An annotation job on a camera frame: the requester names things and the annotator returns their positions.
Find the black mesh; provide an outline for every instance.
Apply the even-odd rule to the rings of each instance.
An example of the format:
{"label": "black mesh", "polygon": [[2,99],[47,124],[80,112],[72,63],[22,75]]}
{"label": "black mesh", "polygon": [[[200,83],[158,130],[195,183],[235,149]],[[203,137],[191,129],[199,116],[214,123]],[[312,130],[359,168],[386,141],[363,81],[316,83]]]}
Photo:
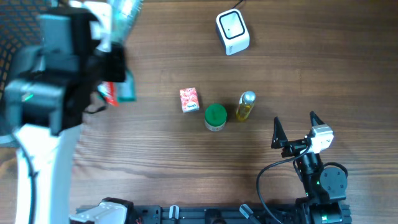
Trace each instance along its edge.
{"label": "black mesh", "polygon": [[46,11],[51,2],[51,0],[0,0],[0,113],[2,114],[4,114],[4,88],[12,57],[21,47],[40,43],[37,16]]}

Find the small box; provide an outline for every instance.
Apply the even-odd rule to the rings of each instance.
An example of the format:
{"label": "small box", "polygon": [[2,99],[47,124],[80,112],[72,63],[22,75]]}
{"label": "small box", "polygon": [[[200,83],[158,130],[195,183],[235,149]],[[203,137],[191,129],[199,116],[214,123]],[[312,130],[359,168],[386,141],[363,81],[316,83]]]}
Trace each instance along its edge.
{"label": "small box", "polygon": [[195,88],[180,90],[180,98],[184,113],[199,110],[198,93]]}
{"label": "small box", "polygon": [[216,30],[227,55],[240,52],[250,43],[250,35],[242,14],[237,9],[220,13],[216,18]]}

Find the silver cap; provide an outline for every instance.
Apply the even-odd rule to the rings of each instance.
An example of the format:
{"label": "silver cap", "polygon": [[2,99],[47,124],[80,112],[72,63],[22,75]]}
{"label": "silver cap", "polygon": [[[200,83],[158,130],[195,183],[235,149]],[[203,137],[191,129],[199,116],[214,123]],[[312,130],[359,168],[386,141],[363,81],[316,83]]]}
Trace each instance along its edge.
{"label": "silver cap", "polygon": [[256,94],[253,91],[247,91],[243,95],[243,101],[246,103],[254,103],[254,100],[256,100]]}

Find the oil bottle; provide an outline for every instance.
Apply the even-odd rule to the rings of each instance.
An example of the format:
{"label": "oil bottle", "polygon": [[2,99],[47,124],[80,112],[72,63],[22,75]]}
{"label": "oil bottle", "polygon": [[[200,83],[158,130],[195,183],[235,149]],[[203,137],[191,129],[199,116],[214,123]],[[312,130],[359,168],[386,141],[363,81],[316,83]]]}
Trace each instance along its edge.
{"label": "oil bottle", "polygon": [[238,109],[236,110],[236,118],[238,121],[245,121],[248,118],[250,111],[253,109],[255,100],[256,94],[253,91],[246,91],[242,94]]}

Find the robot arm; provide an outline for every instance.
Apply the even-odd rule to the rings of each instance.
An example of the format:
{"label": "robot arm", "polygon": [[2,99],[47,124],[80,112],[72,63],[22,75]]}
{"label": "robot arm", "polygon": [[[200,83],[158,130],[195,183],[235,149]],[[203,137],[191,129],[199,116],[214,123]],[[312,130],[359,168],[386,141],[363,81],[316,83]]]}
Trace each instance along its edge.
{"label": "robot arm", "polygon": [[[297,158],[293,165],[307,196],[296,200],[302,211],[302,223],[342,223],[347,208],[340,202],[346,199],[348,171],[336,162],[322,162],[320,152],[329,148],[333,131],[313,111],[310,120],[309,134],[304,139],[289,141],[276,117],[271,148],[282,148],[282,157]],[[350,223],[351,218],[344,219],[346,222]]]}
{"label": "robot arm", "polygon": [[[99,82],[125,79],[123,47],[109,38],[111,6],[88,5],[89,9],[58,7],[41,14],[43,44],[22,49],[11,68],[13,79],[5,89],[5,101],[7,122],[21,143],[17,150],[18,224],[70,222],[73,153],[83,112]],[[105,14],[108,22],[101,17]],[[104,38],[95,40],[92,34],[101,26]],[[101,214],[104,205],[106,211]],[[124,223],[126,212],[123,205],[104,202],[90,218]],[[109,216],[112,222],[106,222]]]}

